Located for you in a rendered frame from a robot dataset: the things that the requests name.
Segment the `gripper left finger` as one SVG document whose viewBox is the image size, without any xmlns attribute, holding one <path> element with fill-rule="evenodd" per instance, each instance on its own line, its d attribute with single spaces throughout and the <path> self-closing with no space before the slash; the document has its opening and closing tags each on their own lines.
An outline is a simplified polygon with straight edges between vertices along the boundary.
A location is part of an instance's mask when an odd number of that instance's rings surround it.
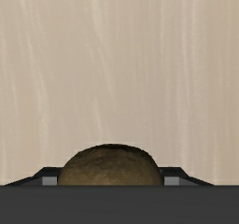
<svg viewBox="0 0 239 224">
<path fill-rule="evenodd" d="M 9 186 L 56 186 L 61 167 L 43 167 L 33 176 L 25 177 L 11 183 Z"/>
</svg>

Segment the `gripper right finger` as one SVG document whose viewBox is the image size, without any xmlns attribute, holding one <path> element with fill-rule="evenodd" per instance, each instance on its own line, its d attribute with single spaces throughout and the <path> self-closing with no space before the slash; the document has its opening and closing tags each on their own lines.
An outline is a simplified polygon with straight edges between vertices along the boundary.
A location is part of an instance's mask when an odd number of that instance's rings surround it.
<svg viewBox="0 0 239 224">
<path fill-rule="evenodd" d="M 165 186 L 210 186 L 210 183 L 189 176 L 180 167 L 160 167 Z"/>
</svg>

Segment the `brown kiwi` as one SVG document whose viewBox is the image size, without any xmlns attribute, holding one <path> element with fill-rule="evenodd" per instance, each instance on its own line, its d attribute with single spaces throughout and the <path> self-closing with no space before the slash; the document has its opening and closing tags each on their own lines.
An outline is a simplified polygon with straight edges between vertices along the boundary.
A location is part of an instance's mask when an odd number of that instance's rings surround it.
<svg viewBox="0 0 239 224">
<path fill-rule="evenodd" d="M 156 162 L 144 150 L 104 144 L 79 151 L 63 167 L 58 186 L 162 186 Z"/>
</svg>

